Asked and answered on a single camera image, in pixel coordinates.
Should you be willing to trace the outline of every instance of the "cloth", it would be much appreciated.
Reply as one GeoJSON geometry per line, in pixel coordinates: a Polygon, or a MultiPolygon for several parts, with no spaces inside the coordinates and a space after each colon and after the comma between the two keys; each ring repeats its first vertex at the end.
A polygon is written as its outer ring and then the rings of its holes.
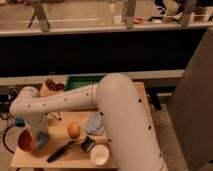
{"type": "Polygon", "coordinates": [[[87,123],[85,124],[84,130],[89,135],[102,135],[104,133],[104,127],[102,123],[102,116],[99,112],[91,114],[87,123]]]}

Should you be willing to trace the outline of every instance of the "black wall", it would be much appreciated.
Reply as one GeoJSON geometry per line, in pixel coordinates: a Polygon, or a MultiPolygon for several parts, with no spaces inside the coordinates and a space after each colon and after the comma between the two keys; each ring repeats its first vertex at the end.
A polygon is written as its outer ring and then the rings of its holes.
{"type": "Polygon", "coordinates": [[[184,69],[205,30],[0,37],[0,77],[184,69]]]}

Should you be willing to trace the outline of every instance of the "floor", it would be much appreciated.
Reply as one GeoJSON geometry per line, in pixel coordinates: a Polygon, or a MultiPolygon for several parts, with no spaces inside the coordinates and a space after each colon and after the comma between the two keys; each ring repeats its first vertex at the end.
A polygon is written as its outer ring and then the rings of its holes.
{"type": "MultiPolygon", "coordinates": [[[[178,144],[176,135],[174,133],[173,126],[171,124],[167,107],[165,104],[162,105],[162,110],[156,111],[152,105],[150,105],[151,113],[153,116],[154,125],[156,128],[156,133],[158,137],[158,142],[160,144],[162,154],[165,158],[169,171],[188,171],[180,146],[178,144]]],[[[0,120],[0,130],[5,128],[7,123],[0,120]]],[[[8,146],[11,149],[16,148],[17,137],[22,131],[22,128],[11,129],[7,136],[8,146]]],[[[15,168],[10,168],[10,161],[12,159],[12,154],[10,154],[3,147],[2,141],[0,141],[0,170],[1,171],[15,171],[15,168]]],[[[21,169],[21,171],[32,171],[32,169],[21,169]]],[[[48,171],[61,171],[59,169],[47,169],[48,171]]]]}
{"type": "MultiPolygon", "coordinates": [[[[0,31],[31,31],[39,30],[37,19],[28,28],[33,15],[31,5],[7,4],[3,5],[0,0],[0,31]]],[[[123,1],[115,1],[113,9],[108,0],[46,0],[43,8],[51,28],[86,28],[105,27],[123,25],[116,22],[121,19],[123,1]]],[[[209,8],[207,16],[213,12],[209,8]]],[[[135,17],[142,17],[143,24],[148,24],[148,20],[153,16],[163,16],[161,10],[155,5],[154,0],[137,0],[135,17]]]]}

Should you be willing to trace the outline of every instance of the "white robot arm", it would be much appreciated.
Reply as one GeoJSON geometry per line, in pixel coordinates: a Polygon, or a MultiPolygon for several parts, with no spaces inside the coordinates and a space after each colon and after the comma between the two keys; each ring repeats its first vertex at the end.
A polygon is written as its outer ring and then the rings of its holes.
{"type": "Polygon", "coordinates": [[[24,88],[10,112],[22,114],[31,125],[40,124],[44,113],[99,109],[116,164],[121,171],[167,171],[154,128],[141,104],[134,83],[122,74],[109,74],[99,84],[49,97],[24,88]]]}

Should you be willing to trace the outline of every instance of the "knife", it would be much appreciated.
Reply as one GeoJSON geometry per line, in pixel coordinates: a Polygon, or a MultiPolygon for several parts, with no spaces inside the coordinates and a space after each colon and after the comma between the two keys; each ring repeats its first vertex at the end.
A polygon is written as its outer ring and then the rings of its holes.
{"type": "Polygon", "coordinates": [[[69,141],[66,145],[64,145],[63,147],[59,148],[52,155],[50,155],[50,157],[48,157],[48,159],[47,159],[47,162],[50,163],[53,160],[55,160],[56,158],[58,158],[59,156],[63,155],[70,148],[70,146],[75,144],[75,143],[76,143],[75,140],[69,141]]]}

